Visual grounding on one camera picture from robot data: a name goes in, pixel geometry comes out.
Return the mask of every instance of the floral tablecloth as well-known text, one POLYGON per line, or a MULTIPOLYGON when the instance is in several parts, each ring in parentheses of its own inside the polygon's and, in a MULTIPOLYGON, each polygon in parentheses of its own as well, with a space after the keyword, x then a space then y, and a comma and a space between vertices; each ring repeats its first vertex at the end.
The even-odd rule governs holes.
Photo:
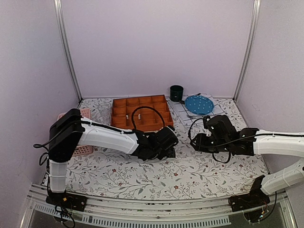
MULTIPOLYGON (((80 108, 96 108, 110 98, 86 99, 80 108)), ((237 130, 246 127, 233 100, 217 99, 237 130)), ((171 109, 179 143, 176 158, 142 161, 111 149, 93 147, 90 155, 72 157, 67 168, 66 189, 71 192, 122 199, 185 200, 229 196, 250 190, 252 180, 266 174, 260 156, 235 156, 228 164, 212 159, 208 153, 196 152, 183 126, 171 109)), ((192 137, 205 131, 202 125, 193 128, 192 137)), ((228 155, 216 155, 225 161, 228 155)))

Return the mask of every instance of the pink plastic crate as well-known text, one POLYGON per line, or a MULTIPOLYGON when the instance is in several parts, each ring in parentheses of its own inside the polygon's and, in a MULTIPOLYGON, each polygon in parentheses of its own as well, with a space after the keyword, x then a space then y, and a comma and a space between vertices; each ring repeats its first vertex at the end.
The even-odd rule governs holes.
MULTIPOLYGON (((91 119, 91 110, 89 108, 80 109, 80 113, 83 117, 91 119)), ((64 116, 64 114, 65 113, 59 114, 58 120, 62 116, 64 116)), ((91 154, 91 153, 93 153, 92 146, 77 146, 76 149, 74 150, 73 157, 79 156, 79 155, 91 154)))

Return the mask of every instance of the metal frame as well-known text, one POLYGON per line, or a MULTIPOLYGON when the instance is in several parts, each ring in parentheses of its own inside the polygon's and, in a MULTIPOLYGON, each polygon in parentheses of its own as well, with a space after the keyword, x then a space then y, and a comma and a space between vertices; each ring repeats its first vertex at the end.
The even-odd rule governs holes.
MULTIPOLYGON (((157 227, 158 225, 160 228, 161 224, 167 224, 167 228, 175 227, 174 224, 186 224, 185 227, 188 224, 188 228, 191 227, 191 224, 193 224, 193 227, 202 227, 197 224, 208 220, 210 222, 219 221, 230 215, 261 208, 256 207, 254 209, 232 212, 228 204, 228 197, 187 200, 134 200, 97 197, 85 194, 77 195, 88 197, 88 201, 84 212, 74 211, 73 216, 76 221, 90 223, 95 226, 100 225, 102 227, 118 227, 113 226, 114 224, 111 224, 111 222, 121 222, 122 224, 126 224, 126 227, 131 223, 135 224, 134 227, 136 227, 137 224, 138 228, 151 228, 153 225, 155 225, 153 227, 157 227), (109 221, 108 226, 102 225, 100 223, 102 221, 109 221)), ((45 186, 32 184, 27 195, 27 208, 22 219, 21 228, 28 228, 34 210, 57 216, 53 210, 54 206, 45 202, 46 196, 47 188, 45 186)), ((297 226, 286 193, 282 191, 277 196, 277 203, 281 204, 285 224, 288 228, 296 228, 297 226)), ((274 195, 270 196, 270 204, 273 204, 274 199, 274 195)))
POLYGON ((256 29, 257 29, 257 21, 258 21, 258 16, 259 16, 259 12, 260 12, 260 5, 261 5, 261 0, 254 0, 252 17, 251 17, 251 25, 250 25, 250 33, 249 33, 249 37, 248 37, 246 52, 245 52, 241 72, 240 72, 240 75, 238 78, 237 87, 236 87, 236 90, 235 90, 234 96, 233 96, 233 99, 236 102, 238 101, 239 95, 241 93, 242 85, 244 83, 244 79, 245 79, 245 75, 246 75, 246 71, 247 71, 247 67, 248 67, 248 63, 249 63, 251 48, 253 45, 253 41, 254 41, 254 37, 255 37, 256 29))
POLYGON ((72 56, 71 56, 71 52, 70 52, 69 45, 68 45, 67 32, 66 32, 66 28, 65 28, 65 24, 64 24, 64 20, 63 20, 61 0, 54 0, 54 4, 55 4, 55 11, 56 11, 59 32, 61 35, 61 41, 62 41, 63 48, 64 48, 65 55, 66 55, 67 65, 68 65, 68 68, 69 68, 69 71, 71 74, 71 78, 72 78, 72 82, 73 82, 73 86, 74 86, 77 98, 79 101, 81 101, 82 95, 80 92, 78 80, 76 78, 73 61, 72 61, 72 56))

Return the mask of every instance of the black bracket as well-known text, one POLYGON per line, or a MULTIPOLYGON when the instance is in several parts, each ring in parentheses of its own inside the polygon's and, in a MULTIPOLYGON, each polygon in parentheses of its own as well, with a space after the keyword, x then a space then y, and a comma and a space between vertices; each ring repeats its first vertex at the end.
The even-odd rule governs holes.
POLYGON ((205 129, 208 129, 207 122, 208 122, 209 120, 210 120, 210 116, 209 116, 209 115, 203 117, 203 123, 204 123, 204 128, 205 128, 205 129))
POLYGON ((261 182, 265 176, 255 179, 248 194, 231 196, 228 200, 232 211, 251 209, 270 203, 269 197, 261 191, 261 182))
POLYGON ((71 193, 49 193, 46 203, 59 205, 66 209, 78 210, 83 212, 86 207, 87 197, 74 195, 71 193))

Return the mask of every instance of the blue dish with white dots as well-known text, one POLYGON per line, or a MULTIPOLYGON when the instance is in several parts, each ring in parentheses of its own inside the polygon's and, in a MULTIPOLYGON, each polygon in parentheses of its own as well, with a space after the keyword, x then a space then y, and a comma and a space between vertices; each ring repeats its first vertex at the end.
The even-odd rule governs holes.
POLYGON ((213 102, 204 96, 188 96, 185 100, 186 108, 197 115, 207 115, 214 108, 213 102))

